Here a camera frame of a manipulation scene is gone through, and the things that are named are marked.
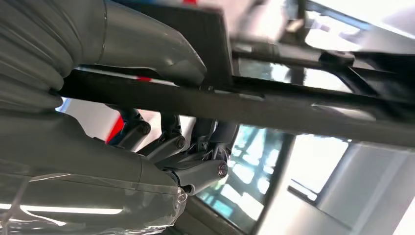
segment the black beam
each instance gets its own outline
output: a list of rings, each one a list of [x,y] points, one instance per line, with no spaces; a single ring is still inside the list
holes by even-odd
[[[368,95],[349,94],[338,91],[331,91],[319,88],[297,86],[282,82],[267,81],[263,79],[252,79],[246,77],[233,77],[233,92],[273,94],[287,98],[304,99],[303,103],[313,105],[324,103],[330,105],[347,106],[373,114],[377,120],[396,120],[405,122],[395,109],[391,107],[400,107],[404,110],[414,110],[415,105],[398,101],[389,101]]]
[[[329,113],[305,106],[307,97],[301,98],[300,95],[296,99],[259,101],[237,94],[215,94],[77,70],[66,78],[59,94],[124,107],[270,127],[291,133],[415,146],[413,125],[367,121]]]

